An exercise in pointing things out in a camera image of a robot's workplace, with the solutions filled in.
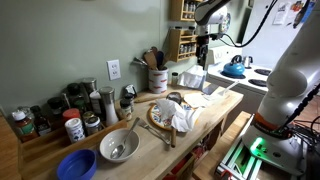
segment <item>electrical outlet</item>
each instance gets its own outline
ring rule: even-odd
[[[107,61],[107,65],[110,80],[121,78],[119,59]]]

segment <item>fork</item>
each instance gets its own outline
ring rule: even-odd
[[[143,127],[144,129],[147,129],[151,134],[156,133],[160,139],[162,139],[166,144],[170,145],[170,140],[166,139],[157,130],[155,130],[151,126],[149,126],[143,119],[140,119],[139,126]]]

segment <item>spoon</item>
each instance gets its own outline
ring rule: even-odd
[[[140,120],[140,118],[137,117],[136,120],[134,121],[129,133],[127,134],[126,138],[124,139],[124,141],[119,146],[117,146],[113,149],[113,151],[110,155],[111,159],[118,159],[122,155],[122,153],[126,149],[126,146],[125,146],[126,140],[130,136],[131,132],[133,131],[133,128],[136,126],[136,124],[138,123],[139,120]]]

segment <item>plate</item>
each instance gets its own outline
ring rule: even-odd
[[[181,103],[181,107],[184,110],[191,110],[192,109],[192,107],[189,104],[185,103],[185,102]],[[158,105],[152,105],[150,107],[150,109],[149,109],[149,117],[150,117],[151,121],[154,124],[156,124],[157,126],[159,126],[160,128],[171,131],[171,119],[172,119],[172,117],[162,121]]]

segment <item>blue bowl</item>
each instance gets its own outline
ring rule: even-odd
[[[89,149],[75,151],[59,164],[57,174],[61,180],[91,179],[97,169],[96,155]]]

